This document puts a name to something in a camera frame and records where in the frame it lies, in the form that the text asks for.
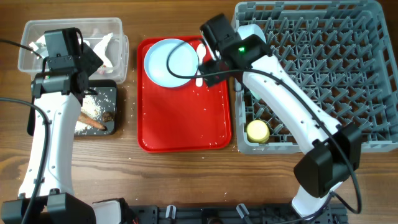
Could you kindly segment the light blue bowl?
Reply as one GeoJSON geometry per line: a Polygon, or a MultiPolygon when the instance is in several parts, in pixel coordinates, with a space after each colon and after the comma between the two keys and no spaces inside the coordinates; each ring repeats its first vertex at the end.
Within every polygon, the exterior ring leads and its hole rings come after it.
{"type": "Polygon", "coordinates": [[[245,26],[241,26],[237,29],[238,34],[242,39],[249,37],[250,35],[256,35],[260,37],[264,43],[266,43],[266,37],[262,31],[262,29],[257,24],[249,24],[245,26]]]}

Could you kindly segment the white rice pile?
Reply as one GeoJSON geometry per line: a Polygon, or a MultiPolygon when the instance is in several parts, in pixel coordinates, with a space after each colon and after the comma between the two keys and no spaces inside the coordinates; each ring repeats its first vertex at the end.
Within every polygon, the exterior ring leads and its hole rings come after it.
{"type": "MultiPolygon", "coordinates": [[[[88,95],[83,99],[83,106],[81,107],[81,112],[87,114],[90,118],[100,123],[100,116],[102,115],[102,109],[99,103],[96,102],[95,96],[88,95]]],[[[75,134],[80,134],[83,131],[87,131],[89,129],[96,129],[96,128],[77,121],[75,126],[75,134]]]]}

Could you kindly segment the white napkin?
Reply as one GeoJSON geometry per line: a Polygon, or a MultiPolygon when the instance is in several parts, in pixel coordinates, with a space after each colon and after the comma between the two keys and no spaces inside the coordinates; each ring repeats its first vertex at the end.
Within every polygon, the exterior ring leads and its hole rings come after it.
{"type": "MultiPolygon", "coordinates": [[[[106,50],[108,48],[109,42],[111,38],[113,37],[113,33],[109,33],[105,35],[94,47],[93,51],[96,53],[96,55],[103,61],[103,64],[101,68],[112,68],[113,64],[110,61],[110,59],[106,56],[106,50]]],[[[35,42],[31,42],[29,44],[29,47],[31,47],[34,51],[39,53],[41,57],[47,57],[48,52],[47,52],[47,46],[45,43],[45,37],[42,35],[39,39],[37,39],[35,42]]]]}

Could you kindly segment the light blue plate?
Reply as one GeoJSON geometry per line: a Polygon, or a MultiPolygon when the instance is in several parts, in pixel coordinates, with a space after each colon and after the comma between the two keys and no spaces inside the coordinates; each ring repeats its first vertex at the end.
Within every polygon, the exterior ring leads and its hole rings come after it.
{"type": "Polygon", "coordinates": [[[149,48],[144,58],[144,70],[149,79],[156,85],[166,88],[176,88],[190,81],[177,78],[167,70],[167,57],[170,56],[169,68],[180,76],[194,76],[198,67],[198,56],[193,47],[180,39],[164,39],[149,48]]]}

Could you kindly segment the brown carrot stick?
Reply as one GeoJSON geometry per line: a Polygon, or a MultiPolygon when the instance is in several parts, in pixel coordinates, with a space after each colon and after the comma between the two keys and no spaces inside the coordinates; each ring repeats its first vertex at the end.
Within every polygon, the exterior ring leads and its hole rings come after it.
{"type": "Polygon", "coordinates": [[[87,124],[89,126],[92,126],[96,129],[102,130],[102,131],[106,131],[107,127],[101,123],[99,123],[98,121],[90,118],[87,114],[84,114],[83,112],[80,113],[79,117],[78,117],[78,121],[84,124],[87,124]]]}

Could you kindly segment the brown food scrap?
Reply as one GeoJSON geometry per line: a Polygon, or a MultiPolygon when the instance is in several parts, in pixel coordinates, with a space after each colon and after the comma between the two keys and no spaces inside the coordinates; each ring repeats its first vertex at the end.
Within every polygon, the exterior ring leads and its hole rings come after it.
{"type": "Polygon", "coordinates": [[[113,111],[106,111],[102,114],[102,121],[104,123],[114,121],[115,119],[115,113],[113,111]]]}

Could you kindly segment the yellow plastic cup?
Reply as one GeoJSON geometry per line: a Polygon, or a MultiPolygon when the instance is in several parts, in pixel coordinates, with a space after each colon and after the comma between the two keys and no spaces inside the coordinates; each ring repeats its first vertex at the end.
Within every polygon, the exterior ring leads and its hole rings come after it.
{"type": "Polygon", "coordinates": [[[248,141],[252,143],[264,144],[269,140],[270,131],[268,125],[261,120],[251,121],[246,126],[248,141]]]}

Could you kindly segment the mint green bowl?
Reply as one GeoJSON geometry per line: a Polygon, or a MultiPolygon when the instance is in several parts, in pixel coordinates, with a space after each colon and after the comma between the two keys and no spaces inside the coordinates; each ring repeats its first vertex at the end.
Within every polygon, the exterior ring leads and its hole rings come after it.
{"type": "Polygon", "coordinates": [[[254,91],[250,90],[252,96],[257,99],[257,100],[261,100],[261,97],[259,95],[257,95],[254,91]]]}

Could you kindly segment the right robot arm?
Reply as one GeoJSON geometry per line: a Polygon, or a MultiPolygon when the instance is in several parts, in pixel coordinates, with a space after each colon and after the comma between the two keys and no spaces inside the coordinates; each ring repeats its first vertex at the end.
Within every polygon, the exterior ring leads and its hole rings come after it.
{"type": "Polygon", "coordinates": [[[335,190],[348,178],[353,180],[357,209],[346,201],[351,212],[362,211],[362,198],[355,170],[361,157],[361,130],[353,123],[343,126],[324,112],[289,77],[259,26],[246,25],[234,30],[224,14],[200,27],[199,40],[208,47],[212,59],[198,66],[199,77],[213,86],[235,77],[257,94],[286,125],[304,156],[294,167],[300,187],[292,208],[301,220],[313,220],[335,190]]]}

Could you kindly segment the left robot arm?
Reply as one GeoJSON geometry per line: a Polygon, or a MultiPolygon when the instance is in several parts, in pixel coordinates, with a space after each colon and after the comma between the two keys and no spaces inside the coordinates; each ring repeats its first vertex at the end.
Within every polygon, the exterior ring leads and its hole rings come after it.
{"type": "Polygon", "coordinates": [[[80,29],[48,30],[48,55],[31,83],[32,149],[18,198],[4,202],[4,223],[133,223],[123,198],[92,205],[74,196],[72,152],[75,126],[86,95],[96,95],[89,77],[103,61],[83,41],[80,29]]]}

